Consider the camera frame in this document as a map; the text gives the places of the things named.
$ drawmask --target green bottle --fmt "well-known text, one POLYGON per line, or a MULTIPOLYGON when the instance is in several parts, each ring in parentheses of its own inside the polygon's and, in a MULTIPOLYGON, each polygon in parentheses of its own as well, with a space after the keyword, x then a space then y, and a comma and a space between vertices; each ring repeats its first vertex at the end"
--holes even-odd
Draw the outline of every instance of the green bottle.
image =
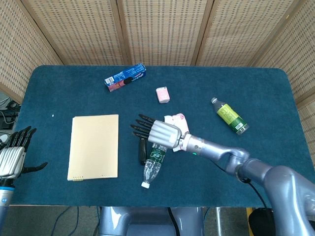
POLYGON ((217 114, 227 123, 238 135, 243 134, 250 126, 225 102, 219 101, 216 97, 211 99, 217 114))

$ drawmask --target woven wall panel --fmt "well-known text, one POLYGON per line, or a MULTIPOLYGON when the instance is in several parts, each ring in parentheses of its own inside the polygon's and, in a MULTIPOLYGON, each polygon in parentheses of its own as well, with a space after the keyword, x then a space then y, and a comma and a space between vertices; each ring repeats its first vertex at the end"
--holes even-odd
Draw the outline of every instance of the woven wall panel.
POLYGON ((197 65, 247 66, 293 0, 220 0, 197 65))
POLYGON ((132 63, 190 65, 206 3, 123 1, 132 63))
POLYGON ((109 0, 22 0, 65 64, 123 64, 109 0))
POLYGON ((307 0, 256 64, 283 69, 296 99, 315 88, 314 26, 315 1, 307 0))
POLYGON ((315 100, 301 107, 299 114, 311 158, 315 165, 315 100))
POLYGON ((61 64, 14 0, 0 0, 0 88, 21 103, 32 71, 61 64))

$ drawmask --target green label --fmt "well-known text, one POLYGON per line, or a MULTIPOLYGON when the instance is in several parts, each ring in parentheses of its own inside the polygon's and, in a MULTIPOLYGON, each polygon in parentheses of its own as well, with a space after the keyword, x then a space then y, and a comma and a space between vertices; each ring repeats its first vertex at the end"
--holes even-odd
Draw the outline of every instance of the green label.
POLYGON ((217 113, 235 132, 246 124, 246 122, 227 104, 224 104, 217 113))
POLYGON ((156 147, 153 147, 151 149, 151 153, 150 153, 149 159, 162 164, 162 161, 163 161, 164 157, 165 157, 165 152, 163 150, 158 149, 156 147))

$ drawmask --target beige notebook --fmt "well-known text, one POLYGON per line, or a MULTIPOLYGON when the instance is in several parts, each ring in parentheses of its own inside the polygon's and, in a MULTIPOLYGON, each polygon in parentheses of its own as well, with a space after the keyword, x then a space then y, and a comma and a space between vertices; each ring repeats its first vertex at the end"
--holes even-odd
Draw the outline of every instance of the beige notebook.
POLYGON ((72 119, 68 180, 117 177, 118 115, 72 119))

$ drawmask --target dark teal table surface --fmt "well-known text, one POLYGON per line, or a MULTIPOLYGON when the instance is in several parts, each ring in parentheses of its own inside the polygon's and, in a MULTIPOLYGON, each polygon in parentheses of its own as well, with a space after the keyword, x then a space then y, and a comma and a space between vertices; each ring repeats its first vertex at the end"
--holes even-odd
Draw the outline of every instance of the dark teal table surface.
MULTIPOLYGON (((16 182, 13 204, 79 206, 261 206, 253 190, 210 161, 167 152, 150 189, 141 187, 138 139, 130 124, 139 113, 156 119, 183 113, 190 133, 242 147, 271 165, 287 165, 314 182, 314 170, 286 74, 279 69, 147 66, 147 75, 109 92, 103 79, 125 66, 40 66, 30 79, 16 129, 37 128, 25 166, 48 162, 16 182), (159 104, 155 89, 171 100, 159 104), (250 128, 241 136, 213 111, 228 103, 250 128), (67 181, 74 116, 119 114, 118 178, 67 181)), ((259 187, 265 199, 264 190, 259 187)))

